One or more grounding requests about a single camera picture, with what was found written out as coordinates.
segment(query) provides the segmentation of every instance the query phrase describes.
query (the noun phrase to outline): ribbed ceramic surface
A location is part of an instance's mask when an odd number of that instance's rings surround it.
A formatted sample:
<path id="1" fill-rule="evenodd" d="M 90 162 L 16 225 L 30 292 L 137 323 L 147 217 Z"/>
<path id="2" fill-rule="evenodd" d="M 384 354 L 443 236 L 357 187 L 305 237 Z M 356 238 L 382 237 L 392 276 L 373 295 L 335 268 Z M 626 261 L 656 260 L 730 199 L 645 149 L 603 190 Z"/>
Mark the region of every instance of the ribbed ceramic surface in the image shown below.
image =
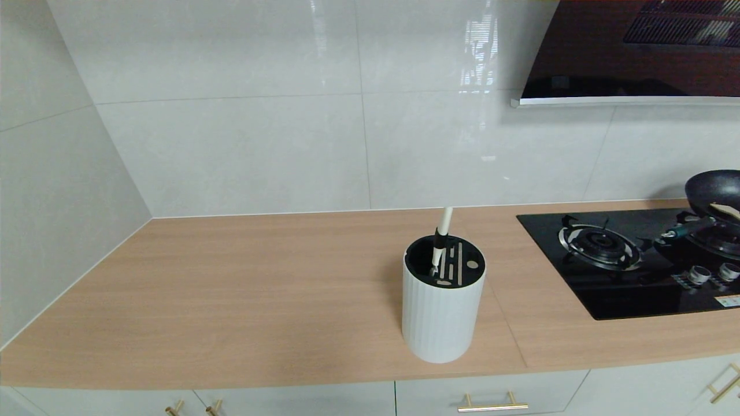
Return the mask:
<path id="1" fill-rule="evenodd" d="M 403 262 L 403 338 L 417 357 L 448 363 L 465 354 L 473 340 L 484 281 L 485 271 L 470 286 L 434 287 L 416 279 Z"/>

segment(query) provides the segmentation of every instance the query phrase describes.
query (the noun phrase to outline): black glass cooktop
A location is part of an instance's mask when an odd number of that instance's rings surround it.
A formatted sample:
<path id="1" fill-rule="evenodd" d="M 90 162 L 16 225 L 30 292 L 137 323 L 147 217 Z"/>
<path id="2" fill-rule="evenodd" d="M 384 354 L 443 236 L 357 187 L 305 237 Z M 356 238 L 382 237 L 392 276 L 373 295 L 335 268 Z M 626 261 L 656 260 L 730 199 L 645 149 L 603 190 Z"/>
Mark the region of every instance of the black glass cooktop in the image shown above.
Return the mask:
<path id="1" fill-rule="evenodd" d="M 517 218 L 594 319 L 740 307 L 740 255 L 703 247 L 696 239 L 661 237 L 674 225 L 695 220 L 691 212 L 645 209 Z"/>

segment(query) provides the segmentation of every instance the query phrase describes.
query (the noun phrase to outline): white knife block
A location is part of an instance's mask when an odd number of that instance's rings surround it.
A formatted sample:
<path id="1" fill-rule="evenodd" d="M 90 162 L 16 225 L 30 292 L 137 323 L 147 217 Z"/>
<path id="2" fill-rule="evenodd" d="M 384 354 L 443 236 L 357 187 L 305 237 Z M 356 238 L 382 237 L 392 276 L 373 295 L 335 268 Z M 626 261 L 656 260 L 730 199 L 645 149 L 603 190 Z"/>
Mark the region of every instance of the white knife block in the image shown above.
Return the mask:
<path id="1" fill-rule="evenodd" d="M 470 242 L 449 236 L 440 271 L 431 278 L 433 239 L 416 240 L 403 256 L 403 339 L 422 360 L 448 363 L 473 340 L 485 259 Z"/>

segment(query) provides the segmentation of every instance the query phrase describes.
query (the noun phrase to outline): cabinet door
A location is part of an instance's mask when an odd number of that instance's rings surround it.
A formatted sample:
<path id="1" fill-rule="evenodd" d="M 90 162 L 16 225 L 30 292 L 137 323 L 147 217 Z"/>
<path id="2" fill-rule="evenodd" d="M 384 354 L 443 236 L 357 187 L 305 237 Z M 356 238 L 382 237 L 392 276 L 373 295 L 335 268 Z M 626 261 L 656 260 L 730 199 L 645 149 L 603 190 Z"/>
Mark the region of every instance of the cabinet door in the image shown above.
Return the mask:
<path id="1" fill-rule="evenodd" d="M 196 390 L 218 416 L 395 416 L 392 381 L 259 389 Z"/>
<path id="2" fill-rule="evenodd" d="M 509 392 L 528 409 L 496 410 L 496 415 L 562 412 L 587 371 L 548 372 L 491 377 L 444 378 L 396 382 L 398 416 L 452 416 L 457 408 L 510 403 Z"/>
<path id="3" fill-rule="evenodd" d="M 685 416 L 696 407 L 707 385 L 739 358 L 593 369 L 564 416 Z"/>
<path id="4" fill-rule="evenodd" d="M 183 406 L 180 416 L 203 416 L 204 406 L 191 390 L 16 390 L 49 416 L 164 416 L 166 407 Z"/>
<path id="5" fill-rule="evenodd" d="M 0 387 L 0 416 L 46 416 L 12 387 Z"/>
<path id="6" fill-rule="evenodd" d="M 714 393 L 707 387 L 696 401 L 696 406 L 690 416 L 740 415 L 740 383 L 738 382 L 740 372 L 731 366 L 726 366 L 724 371 L 718 371 L 718 375 L 711 385 L 717 392 L 727 388 L 727 393 L 712 403 Z"/>

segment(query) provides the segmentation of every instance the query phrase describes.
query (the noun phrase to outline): frying pan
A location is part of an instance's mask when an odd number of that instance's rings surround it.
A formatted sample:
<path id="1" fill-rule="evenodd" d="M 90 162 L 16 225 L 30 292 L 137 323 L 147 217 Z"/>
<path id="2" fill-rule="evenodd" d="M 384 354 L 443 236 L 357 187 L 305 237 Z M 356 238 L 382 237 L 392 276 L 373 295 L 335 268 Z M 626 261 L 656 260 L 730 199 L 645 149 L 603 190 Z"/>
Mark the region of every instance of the frying pan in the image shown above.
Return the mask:
<path id="1" fill-rule="evenodd" d="M 669 229 L 667 238 L 680 238 L 690 232 L 719 226 L 740 235 L 740 220 L 726 214 L 711 204 L 727 205 L 740 209 L 740 170 L 710 170 L 692 176 L 684 187 L 689 206 L 702 219 Z"/>

